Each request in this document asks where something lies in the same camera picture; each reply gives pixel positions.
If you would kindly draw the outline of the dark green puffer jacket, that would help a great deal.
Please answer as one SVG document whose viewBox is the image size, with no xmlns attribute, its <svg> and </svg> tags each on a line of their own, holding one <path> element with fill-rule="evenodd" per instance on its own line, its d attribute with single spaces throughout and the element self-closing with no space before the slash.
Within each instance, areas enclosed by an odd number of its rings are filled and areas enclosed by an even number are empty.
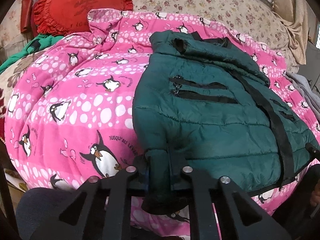
<svg viewBox="0 0 320 240">
<path fill-rule="evenodd" d="M 173 162 L 230 177 L 248 193 L 293 182 L 319 148 L 306 123 L 270 89 L 268 77 L 228 38 L 155 32 L 136 87 L 132 121 L 150 165 L 143 209 L 185 207 Z"/>
</svg>

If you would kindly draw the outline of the grey folded garment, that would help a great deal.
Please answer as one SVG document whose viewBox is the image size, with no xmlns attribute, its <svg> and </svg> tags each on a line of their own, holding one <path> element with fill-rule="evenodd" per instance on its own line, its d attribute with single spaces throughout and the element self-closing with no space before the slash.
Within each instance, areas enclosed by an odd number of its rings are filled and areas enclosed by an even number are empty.
<svg viewBox="0 0 320 240">
<path fill-rule="evenodd" d="M 303 106 L 308 106 L 319 121 L 319 96 L 315 94 L 307 81 L 307 79 L 299 74 L 286 72 L 285 77 L 292 83 L 293 87 L 299 91 L 305 103 Z"/>
</svg>

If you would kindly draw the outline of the pink penguin quilt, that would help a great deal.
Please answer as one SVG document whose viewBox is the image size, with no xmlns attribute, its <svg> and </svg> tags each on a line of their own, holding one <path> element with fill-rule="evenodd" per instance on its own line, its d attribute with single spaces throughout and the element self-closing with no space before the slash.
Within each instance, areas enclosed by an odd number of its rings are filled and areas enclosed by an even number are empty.
<svg viewBox="0 0 320 240">
<path fill-rule="evenodd" d="M 91 176 L 111 178 L 131 166 L 135 157 L 145 157 L 133 127 L 133 98 L 152 54 L 150 37 L 167 30 L 198 33 L 202 39 L 228 38 L 258 65 L 270 89 L 319 143 L 319 123 L 285 79 L 282 54 L 266 44 L 222 23 L 187 14 L 93 9 L 88 23 L 88 32 L 68 35 L 45 51 L 9 99 L 6 145 L 29 187 L 73 191 Z M 319 200 L 319 160 L 313 159 L 289 184 L 248 194 L 295 232 L 293 212 Z M 133 226 L 161 237 L 190 237 L 188 218 L 180 222 L 168 214 L 148 213 L 142 207 L 144 198 L 131 200 Z"/>
</svg>

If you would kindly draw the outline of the beige curtain right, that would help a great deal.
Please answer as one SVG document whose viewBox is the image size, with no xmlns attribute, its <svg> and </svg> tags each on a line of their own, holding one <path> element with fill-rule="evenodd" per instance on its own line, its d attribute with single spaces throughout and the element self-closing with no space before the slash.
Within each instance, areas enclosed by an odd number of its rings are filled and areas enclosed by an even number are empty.
<svg viewBox="0 0 320 240">
<path fill-rule="evenodd" d="M 272 10 L 286 28 L 289 50 L 298 64 L 306 64 L 308 9 L 305 0 L 272 0 Z"/>
</svg>

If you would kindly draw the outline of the bright green garment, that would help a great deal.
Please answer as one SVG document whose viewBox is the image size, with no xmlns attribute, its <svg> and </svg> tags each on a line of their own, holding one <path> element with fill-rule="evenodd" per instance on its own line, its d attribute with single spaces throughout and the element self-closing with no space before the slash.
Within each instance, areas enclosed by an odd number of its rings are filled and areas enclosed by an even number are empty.
<svg viewBox="0 0 320 240">
<path fill-rule="evenodd" d="M 10 67 L 12 64 L 17 62 L 18 60 L 30 54 L 42 51 L 50 46 L 53 46 L 54 44 L 56 44 L 56 42 L 58 42 L 62 38 L 64 38 L 64 36 L 52 36 L 52 35 L 44 35 L 44 34 L 37 35 L 28 44 L 26 44 L 21 51 L 11 55 L 7 60 L 5 60 L 1 64 L 1 73 L 3 73 L 8 67 Z"/>
</svg>

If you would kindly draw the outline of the red heart ruffled pillow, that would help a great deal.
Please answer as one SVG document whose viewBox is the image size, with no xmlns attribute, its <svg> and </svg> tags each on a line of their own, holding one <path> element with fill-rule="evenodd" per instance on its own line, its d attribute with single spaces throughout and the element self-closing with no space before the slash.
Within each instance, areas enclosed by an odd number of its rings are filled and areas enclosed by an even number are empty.
<svg viewBox="0 0 320 240">
<path fill-rule="evenodd" d="M 34 23 L 38 34 L 66 36 L 89 31 L 87 14 L 92 9 L 132 11 L 132 0 L 37 0 Z"/>
</svg>

